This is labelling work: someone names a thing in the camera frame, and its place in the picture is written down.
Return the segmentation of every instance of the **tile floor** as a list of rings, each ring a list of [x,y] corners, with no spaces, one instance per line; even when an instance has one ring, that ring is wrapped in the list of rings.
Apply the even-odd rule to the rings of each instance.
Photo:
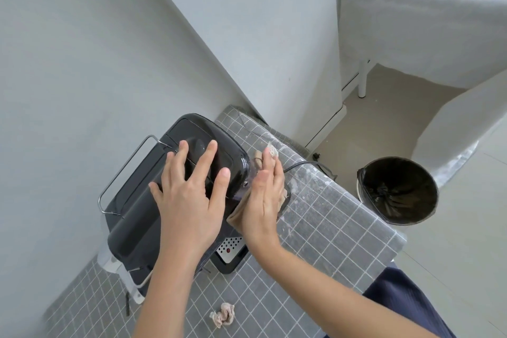
[[[358,168],[381,156],[410,157],[439,108],[463,90],[376,66],[365,99],[319,146],[320,161],[355,192]],[[425,292],[458,337],[507,335],[507,119],[441,190],[436,214],[405,228],[396,263]]]

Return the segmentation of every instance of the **forearm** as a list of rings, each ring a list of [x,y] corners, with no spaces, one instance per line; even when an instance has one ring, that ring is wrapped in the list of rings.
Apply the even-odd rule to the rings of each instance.
[[[160,252],[133,338],[181,338],[196,264],[176,249]]]
[[[356,294],[282,247],[259,258],[263,269],[331,337],[435,338],[417,324]]]

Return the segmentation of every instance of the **hand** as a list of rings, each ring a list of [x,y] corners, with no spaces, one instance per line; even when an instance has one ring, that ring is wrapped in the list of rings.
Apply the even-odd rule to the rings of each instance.
[[[222,226],[231,172],[228,168],[219,171],[211,198],[207,199],[204,183],[217,152],[217,142],[212,140],[208,144],[191,177],[185,181],[188,150],[187,141],[182,140],[176,155],[169,152],[162,172],[162,191],[154,182],[149,188],[160,211],[160,255],[168,249],[181,249],[197,264]]]
[[[273,158],[268,148],[263,151],[262,159],[262,170],[252,182],[241,224],[246,245],[257,260],[280,247],[276,217],[285,181],[280,160]]]

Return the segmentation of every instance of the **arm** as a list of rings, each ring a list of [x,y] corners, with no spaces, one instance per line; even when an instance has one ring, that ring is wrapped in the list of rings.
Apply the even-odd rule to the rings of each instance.
[[[167,154],[162,191],[156,183],[149,184],[160,211],[160,252],[134,338],[183,337],[185,308],[194,271],[217,237],[224,217],[230,171],[227,168],[219,171],[209,200],[204,189],[216,151],[217,143],[210,142],[191,177],[185,181],[188,143],[181,141],[176,155]],[[181,240],[193,241],[190,251],[179,248]]]
[[[276,232],[283,169],[269,152],[243,216],[249,250],[262,268],[331,337],[436,338],[431,332],[321,273],[280,245]]]

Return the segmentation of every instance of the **perforated metal plate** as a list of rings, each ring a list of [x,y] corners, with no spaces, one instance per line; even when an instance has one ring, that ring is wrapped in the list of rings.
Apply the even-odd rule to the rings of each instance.
[[[244,245],[243,237],[225,238],[224,242],[218,247],[217,253],[226,264],[229,264]]]

